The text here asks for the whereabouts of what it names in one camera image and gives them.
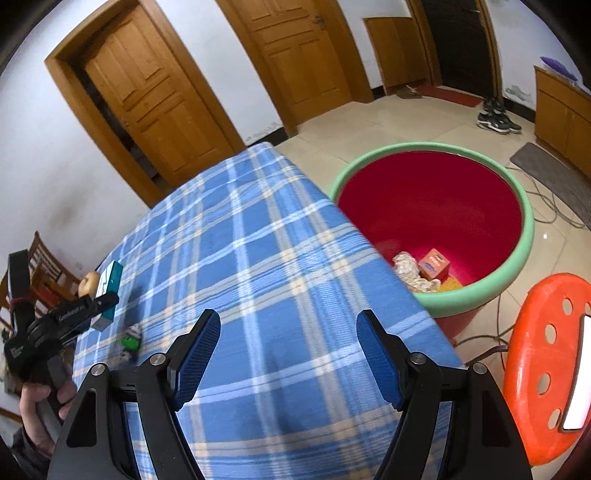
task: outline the dark doorway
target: dark doorway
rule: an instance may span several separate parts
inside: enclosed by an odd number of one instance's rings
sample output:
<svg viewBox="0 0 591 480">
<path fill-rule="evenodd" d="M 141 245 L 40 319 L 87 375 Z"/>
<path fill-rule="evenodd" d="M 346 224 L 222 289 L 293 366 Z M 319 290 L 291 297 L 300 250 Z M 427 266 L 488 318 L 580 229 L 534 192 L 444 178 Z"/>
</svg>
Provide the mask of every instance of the dark doorway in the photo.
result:
<svg viewBox="0 0 591 480">
<path fill-rule="evenodd" d="M 422 0 L 443 84 L 484 98 L 495 95 L 486 31 L 476 0 Z"/>
</svg>

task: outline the red doormat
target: red doormat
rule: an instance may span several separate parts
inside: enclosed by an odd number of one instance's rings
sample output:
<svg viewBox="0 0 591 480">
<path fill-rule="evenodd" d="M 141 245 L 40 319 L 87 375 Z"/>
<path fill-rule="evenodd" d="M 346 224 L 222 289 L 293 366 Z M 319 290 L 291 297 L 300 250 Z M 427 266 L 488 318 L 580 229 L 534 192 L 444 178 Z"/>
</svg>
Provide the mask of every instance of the red doormat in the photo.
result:
<svg viewBox="0 0 591 480">
<path fill-rule="evenodd" d="M 432 85 L 419 85 L 416 87 L 416 91 L 425 97 L 440 98 L 441 100 L 458 103 L 459 105 L 475 107 L 482 102 L 482 98 L 474 95 L 446 90 Z"/>
</svg>

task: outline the shoe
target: shoe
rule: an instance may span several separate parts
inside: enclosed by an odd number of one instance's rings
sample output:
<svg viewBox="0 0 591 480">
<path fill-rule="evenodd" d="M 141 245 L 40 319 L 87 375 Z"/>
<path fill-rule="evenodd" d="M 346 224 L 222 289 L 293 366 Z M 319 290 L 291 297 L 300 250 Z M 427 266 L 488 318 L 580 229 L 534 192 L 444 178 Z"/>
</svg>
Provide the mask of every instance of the shoe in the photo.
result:
<svg viewBox="0 0 591 480">
<path fill-rule="evenodd" d="M 396 95 L 405 100 L 413 98 L 423 98 L 423 96 L 420 93 L 418 93 L 414 88 L 410 87 L 409 85 L 405 85 L 400 90 L 397 90 Z"/>
<path fill-rule="evenodd" d="M 503 123 L 509 125 L 509 131 L 512 134 L 520 134 L 521 131 L 523 130 L 521 125 L 516 124 L 514 121 L 512 121 L 509 118 L 509 115 L 507 115 L 506 113 L 495 113 L 494 114 L 499 120 L 501 120 Z"/>
<path fill-rule="evenodd" d="M 501 135 L 507 135 L 511 131 L 509 124 L 506 124 L 494 113 L 480 113 L 476 124 L 484 130 L 492 130 Z"/>
<path fill-rule="evenodd" d="M 507 111 L 506 106 L 494 97 L 487 98 L 482 104 L 482 108 L 486 113 L 498 113 L 501 115 Z"/>
</svg>

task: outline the orange box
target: orange box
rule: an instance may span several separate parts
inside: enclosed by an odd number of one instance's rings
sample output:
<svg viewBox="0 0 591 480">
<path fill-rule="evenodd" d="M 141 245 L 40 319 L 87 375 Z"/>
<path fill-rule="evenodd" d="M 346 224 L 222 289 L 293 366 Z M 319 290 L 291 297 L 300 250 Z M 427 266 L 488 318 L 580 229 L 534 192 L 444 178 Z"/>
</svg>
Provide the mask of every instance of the orange box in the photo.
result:
<svg viewBox="0 0 591 480">
<path fill-rule="evenodd" d="M 427 280 L 445 280 L 449 275 L 450 262 L 436 249 L 431 251 L 418 263 L 418 269 L 423 278 Z"/>
</svg>

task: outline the stool hole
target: stool hole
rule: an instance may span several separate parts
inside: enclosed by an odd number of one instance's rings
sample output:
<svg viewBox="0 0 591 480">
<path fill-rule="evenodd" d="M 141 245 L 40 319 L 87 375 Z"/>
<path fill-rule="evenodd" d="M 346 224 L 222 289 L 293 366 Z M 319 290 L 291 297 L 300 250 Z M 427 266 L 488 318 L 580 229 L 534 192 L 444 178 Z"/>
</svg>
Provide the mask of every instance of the stool hole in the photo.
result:
<svg viewBox="0 0 591 480">
<path fill-rule="evenodd" d="M 548 419 L 548 428 L 550 430 L 554 430 L 556 428 L 556 426 L 558 425 L 558 422 L 560 421 L 560 414 L 561 413 L 562 412 L 560 411 L 560 409 L 557 408 L 550 415 L 550 418 Z"/>
<path fill-rule="evenodd" d="M 546 325 L 544 333 L 546 335 L 546 342 L 548 342 L 550 345 L 553 345 L 556 341 L 556 329 L 554 328 L 554 325 Z"/>
<path fill-rule="evenodd" d="M 573 313 L 573 303 L 569 299 L 564 299 L 562 301 L 562 311 L 566 315 L 570 315 L 571 313 Z"/>
<path fill-rule="evenodd" d="M 538 380 L 538 393 L 544 395 L 550 388 L 550 376 L 543 374 Z"/>
</svg>

